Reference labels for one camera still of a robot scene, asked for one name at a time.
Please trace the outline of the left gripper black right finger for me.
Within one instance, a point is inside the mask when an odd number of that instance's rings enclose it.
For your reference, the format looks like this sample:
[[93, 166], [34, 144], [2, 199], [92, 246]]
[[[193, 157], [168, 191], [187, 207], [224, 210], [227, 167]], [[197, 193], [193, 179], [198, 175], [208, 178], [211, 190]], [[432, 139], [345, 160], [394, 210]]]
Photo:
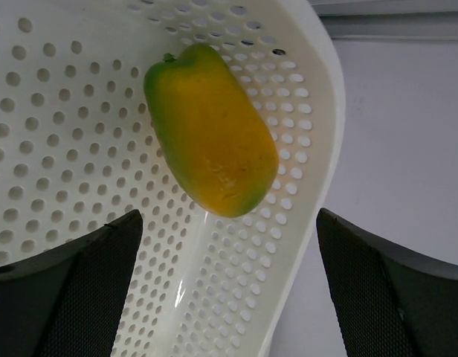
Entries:
[[348, 356], [458, 356], [458, 265], [325, 208], [316, 228]]

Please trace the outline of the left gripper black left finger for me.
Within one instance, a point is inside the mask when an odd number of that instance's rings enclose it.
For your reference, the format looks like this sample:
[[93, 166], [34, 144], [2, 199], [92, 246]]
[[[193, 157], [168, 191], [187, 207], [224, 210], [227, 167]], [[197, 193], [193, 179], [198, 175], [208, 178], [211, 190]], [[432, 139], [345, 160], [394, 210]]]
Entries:
[[0, 266], [0, 356], [110, 356], [142, 232], [132, 210]]

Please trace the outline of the yellow green toy mango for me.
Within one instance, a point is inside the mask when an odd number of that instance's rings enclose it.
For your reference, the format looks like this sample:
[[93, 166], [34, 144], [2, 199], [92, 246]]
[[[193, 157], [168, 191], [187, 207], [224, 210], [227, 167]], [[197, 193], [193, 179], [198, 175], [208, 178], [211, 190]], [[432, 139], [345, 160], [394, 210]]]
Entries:
[[193, 201], [234, 218], [263, 200], [279, 166], [274, 139], [215, 49], [166, 53], [143, 91], [166, 163]]

